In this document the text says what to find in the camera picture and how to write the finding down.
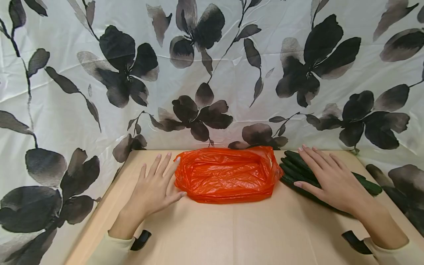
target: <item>black flower print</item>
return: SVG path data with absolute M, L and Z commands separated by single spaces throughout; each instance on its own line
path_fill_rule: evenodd
M 8 192 L 0 200 L 0 225 L 13 233 L 44 230 L 5 261 L 39 264 L 57 229 L 65 222 L 82 222 L 92 211 L 94 201 L 99 201 L 81 194 L 97 180 L 100 161 L 97 156 L 87 160 L 86 152 L 77 148 L 68 165 L 63 155 L 38 147 L 33 131 L 6 111 L 0 111 L 0 128 L 34 138 L 35 148 L 26 152 L 25 165 L 29 176 L 42 185 L 18 187 Z
M 255 123 L 250 126 L 245 126 L 242 130 L 242 138 L 246 142 L 235 141 L 228 145 L 230 149 L 246 149 L 254 146 L 271 146 L 274 150 L 280 150 L 281 147 L 288 143 L 288 139 L 283 135 L 286 131 L 286 123 L 295 115 L 299 115 L 300 112 L 292 115 L 286 119 L 281 116 L 275 116 L 269 119 L 271 123 L 283 122 L 280 128 L 272 135 L 272 129 L 268 124 Z
M 99 42 L 107 62 L 93 53 L 79 52 L 77 57 L 85 71 L 106 86 L 106 95 L 114 106 L 125 107 L 130 96 L 137 104 L 147 106 L 149 93 L 138 78 L 157 80 L 159 65 L 153 48 L 143 43 L 135 56 L 134 39 L 113 25 L 107 27 Z
M 187 95 L 173 100 L 172 105 L 176 117 L 162 108 L 158 109 L 159 121 L 149 114 L 153 126 L 163 131 L 179 131 L 189 128 L 194 139 L 201 142 L 209 140 L 213 146 L 214 143 L 209 137 L 207 126 L 212 129 L 226 129 L 233 122 L 233 117 L 224 114 L 228 111 L 225 100 L 212 103 L 214 95 L 206 83 L 202 83 L 197 89 L 195 100 L 196 102 Z
M 339 139 L 349 147 L 355 147 L 365 132 L 365 137 L 381 149 L 396 149 L 399 142 L 394 134 L 407 129 L 409 115 L 394 112 L 403 107 L 410 87 L 395 86 L 382 93 L 374 101 L 371 91 L 353 94 L 341 112 L 336 104 L 328 104 L 321 118 L 307 114 L 307 122 L 319 131 L 342 127 Z
M 189 67 L 194 60 L 194 46 L 202 55 L 206 70 L 212 75 L 212 58 L 207 49 L 221 40 L 225 18 L 215 4 L 209 4 L 197 21 L 196 0 L 178 0 L 176 24 L 187 35 L 174 37 L 169 47 L 170 61 L 176 68 Z
M 307 107 L 319 92 L 320 82 L 314 74 L 322 79 L 334 79 L 346 73 L 358 54 L 361 38 L 350 38 L 337 46 L 342 36 L 336 15 L 316 25 L 306 40 L 305 63 L 301 62 L 302 50 L 297 40 L 284 39 L 280 56 L 284 75 L 277 84 L 277 95 L 289 98 L 297 93 L 298 104 Z
M 404 165 L 390 170 L 387 177 L 373 164 L 368 164 L 366 169 L 421 235 L 424 235 L 424 171 L 415 165 Z

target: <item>plastic bag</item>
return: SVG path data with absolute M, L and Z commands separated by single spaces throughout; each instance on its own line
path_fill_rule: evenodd
M 196 202 L 230 204 L 271 197 L 283 175 L 272 147 L 203 148 L 179 154 L 175 186 Z

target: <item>leaf print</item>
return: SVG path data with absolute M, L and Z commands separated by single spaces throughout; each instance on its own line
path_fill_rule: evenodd
M 79 148 L 72 154 L 68 170 L 60 183 L 64 201 L 86 191 L 99 177 L 99 158 L 93 156 L 90 160 L 85 161 L 86 158 L 86 152 Z
M 328 0 L 312 0 L 311 24 L 313 25 L 316 14 L 328 3 Z
M 88 91 L 88 96 L 89 96 L 89 97 L 92 97 L 92 96 L 93 96 L 93 90 L 92 90 L 92 88 L 91 88 L 91 84 L 90 84 L 90 85 L 88 85 L 88 89 L 87 89 L 87 91 Z
M 330 103 L 325 106 L 321 118 L 317 118 L 314 115 L 307 114 L 306 121 L 314 126 L 318 131 L 332 130 L 342 126 L 341 110 L 336 104 Z
M 226 129 L 233 122 L 233 117 L 224 114 L 228 111 L 225 100 L 218 100 L 200 110 L 198 119 L 212 129 Z
M 74 14 L 77 17 L 78 21 L 94 36 L 94 34 L 91 32 L 90 27 L 88 26 L 87 18 L 84 15 L 84 12 L 82 11 L 81 7 L 78 5 L 76 0 L 67 0 L 68 3 L 71 5 L 72 9 L 74 10 Z
M 119 163 L 123 163 L 125 162 L 125 160 L 127 160 L 131 152 L 131 143 L 132 137 L 131 134 L 128 134 L 127 137 L 123 138 L 120 143 L 115 146 L 112 151 L 112 154 L 116 161 L 118 161 Z
M 258 81 L 256 81 L 256 84 L 255 84 L 255 93 L 253 94 L 253 101 L 249 107 L 252 107 L 253 103 L 255 103 L 256 99 L 262 93 L 263 88 L 264 88 L 264 84 L 262 82 L 262 76 L 259 76 Z
M 190 128 L 191 134 L 193 135 L 194 139 L 201 142 L 206 142 L 207 140 L 209 140 L 209 130 L 203 124 L 203 122 L 195 120 L 190 123 L 187 128 Z
M 361 38 L 354 37 L 340 43 L 336 50 L 312 71 L 322 79 L 341 77 L 353 66 L 359 52 Z
M 146 150 L 147 141 L 141 134 L 134 137 L 132 143 L 131 143 L 131 149 L 132 150 Z
M 421 7 L 420 11 L 417 14 L 417 20 L 420 23 L 424 23 L 424 6 Z
M 21 134 L 33 135 L 33 132 L 26 124 L 18 121 L 13 114 L 3 110 L 0 110 L 0 128 L 9 129 Z
M 278 136 L 282 136 L 285 131 L 286 131 L 286 125 L 283 123 L 281 124 L 280 129 L 278 130 Z
M 336 47 L 342 36 L 343 29 L 337 23 L 336 15 L 328 16 L 309 33 L 305 43 L 305 62 L 315 66 L 323 61 Z
M 110 25 L 100 36 L 100 49 L 108 62 L 119 71 L 126 71 L 133 64 L 135 41 L 128 35 Z
M 136 121 L 136 119 L 137 119 L 137 118 L 132 119 L 132 120 L 130 120 L 130 121 L 128 122 L 128 128 L 127 128 L 127 131 L 131 128 L 132 124 Z
M 374 109 L 394 112 L 405 106 L 408 100 L 409 86 L 401 84 L 382 93 L 374 103 Z
M 246 51 L 246 57 L 251 66 L 261 69 L 261 55 L 255 48 L 253 41 L 249 38 L 244 39 L 244 49 Z
M 183 36 L 177 36 L 171 40 L 169 53 L 170 61 L 176 68 L 186 68 L 193 63 L 194 47 Z
M 137 134 L 141 133 L 141 127 L 138 123 L 135 124 L 135 131 L 137 132 Z
M 424 207 L 424 171 L 414 165 L 394 168 L 388 173 L 394 186 L 408 199 Z
M 268 73 L 266 73 L 265 78 L 270 77 L 273 71 L 274 71 L 274 68 L 272 68 L 271 70 L 269 70 Z
M 91 213 L 93 205 L 94 200 L 87 195 L 72 197 L 66 200 L 60 211 L 58 227 L 62 227 L 65 221 L 71 225 L 81 223 Z
M 258 25 L 256 24 L 249 24 L 241 30 L 240 34 L 234 39 L 234 42 L 237 42 L 243 38 L 247 38 L 256 33 L 259 33 L 261 30 L 262 29 L 258 28 Z
M 32 10 L 37 12 L 38 15 L 40 15 L 42 17 L 47 17 L 46 8 L 43 7 L 42 5 L 40 5 L 39 3 L 37 3 L 37 0 L 24 0 L 24 1 L 25 1 L 25 3 L 27 3 L 29 8 L 31 8 Z
M 261 2 L 262 2 L 262 0 L 252 0 L 250 2 L 249 6 L 247 7 L 247 9 L 259 5 Z
M 282 121 L 285 121 L 286 119 L 281 116 L 275 116 L 269 119 L 269 122 L 271 123 L 280 123 Z
M 30 149 L 25 154 L 28 174 L 38 183 L 58 187 L 66 170 L 63 155 L 42 148 Z
M 209 106 L 212 104 L 214 95 L 211 87 L 207 83 L 201 83 L 196 91 L 196 105 L 199 108 Z
M 88 25 L 93 25 L 94 21 L 94 11 L 96 9 L 96 1 L 91 1 L 87 4 L 85 7 L 86 17 L 87 17 L 87 23 Z
M 8 192 L 0 206 L 0 225 L 5 230 L 32 233 L 49 227 L 59 215 L 62 198 L 49 187 L 19 187 Z
M 196 0 L 178 0 L 175 16 L 175 22 L 179 30 L 184 31 L 183 24 L 194 29 L 197 23 Z
M 100 127 L 100 121 L 99 121 L 99 112 L 97 111 L 96 106 L 93 102 L 90 102 L 88 99 L 85 99 L 85 102 L 87 104 L 87 108 L 90 111 L 91 115 L 93 115 L 94 120 L 99 125 L 100 132 L 102 132 L 102 128 Z
M 39 234 L 30 242 L 26 243 L 21 249 L 12 253 L 6 260 L 8 264 L 28 264 L 38 265 L 44 254 L 53 243 L 57 229 L 48 229 Z
M 414 56 L 424 45 L 424 32 L 419 28 L 401 31 L 391 37 L 380 53 L 382 61 L 402 61 Z
M 50 52 L 45 49 L 37 49 L 29 60 L 28 78 L 35 75 L 38 70 L 43 69 L 50 58 Z
M 388 0 L 386 11 L 381 15 L 381 20 L 374 31 L 373 40 L 376 41 L 386 30 L 409 14 L 418 4 L 408 7 L 408 0 Z
M 209 56 L 208 52 L 206 51 L 206 49 L 201 49 L 200 51 L 201 55 L 202 55 L 202 64 L 203 66 L 206 68 L 206 71 L 208 71 L 208 73 L 210 74 L 210 76 L 212 76 L 212 58 L 211 56 Z
M 158 79 L 159 64 L 155 51 L 150 44 L 143 43 L 138 46 L 137 57 L 130 75 L 135 75 L 146 81 L 156 81 Z
M 267 145 L 272 140 L 272 129 L 267 124 L 255 123 L 243 128 L 242 138 L 250 145 Z
M 177 100 L 172 101 L 175 115 L 183 123 L 189 123 L 197 117 L 198 108 L 196 103 L 189 96 L 180 96 Z
M 155 30 L 156 39 L 162 47 L 163 39 L 165 38 L 165 32 L 171 23 L 172 13 L 169 16 L 165 15 L 162 6 L 150 6 L 146 4 L 147 14 L 152 19 L 152 25 Z
M 72 93 L 80 93 L 77 86 L 69 79 L 64 77 L 63 75 L 60 75 L 54 70 L 54 68 L 51 68 L 50 66 L 45 68 L 47 74 L 62 88 L 62 90 L 65 93 L 72 94 Z
M 26 13 L 22 6 L 21 0 L 10 0 L 9 16 L 12 20 L 12 32 L 15 29 L 22 27 L 26 23 Z
M 364 118 L 370 113 L 374 105 L 373 92 L 365 90 L 360 94 L 353 94 L 343 108 L 343 120 L 355 121 Z
M 356 146 L 364 132 L 364 122 L 348 123 L 340 132 L 339 139 L 348 147 Z
M 172 118 L 164 118 L 162 120 L 157 121 L 152 115 L 149 114 L 149 116 L 153 126 L 158 128 L 159 130 L 180 131 L 186 128 L 186 126 L 183 123 Z
M 373 112 L 364 119 L 365 137 L 381 149 L 396 149 L 399 142 L 392 131 L 406 130 L 409 119 L 405 113 Z

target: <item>cucumber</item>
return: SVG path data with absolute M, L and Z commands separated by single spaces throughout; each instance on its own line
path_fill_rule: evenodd
M 316 180 L 316 177 L 313 173 L 313 171 L 309 168 L 309 166 L 306 164 L 306 162 L 302 159 L 302 157 L 293 151 L 285 151 L 284 154 L 287 156 L 285 159 L 281 159 L 283 162 L 288 162 L 291 165 L 294 165 L 298 168 L 298 172 L 300 172 L 303 176 L 307 177 L 311 180 Z M 383 192 L 383 189 L 371 182 L 366 180 L 366 178 L 358 173 L 352 172 L 353 175 L 356 177 L 356 179 L 361 183 L 361 185 L 368 191 L 369 194 L 371 194 L 373 197 L 379 195 L 381 192 Z

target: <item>sleeve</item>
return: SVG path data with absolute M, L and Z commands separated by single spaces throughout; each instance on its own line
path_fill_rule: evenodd
M 112 238 L 105 234 L 86 265 L 119 265 L 127 257 L 135 238 L 129 240 Z
M 377 246 L 370 237 L 365 238 L 364 243 L 380 265 L 420 265 L 424 260 L 423 251 L 412 241 L 394 250 Z

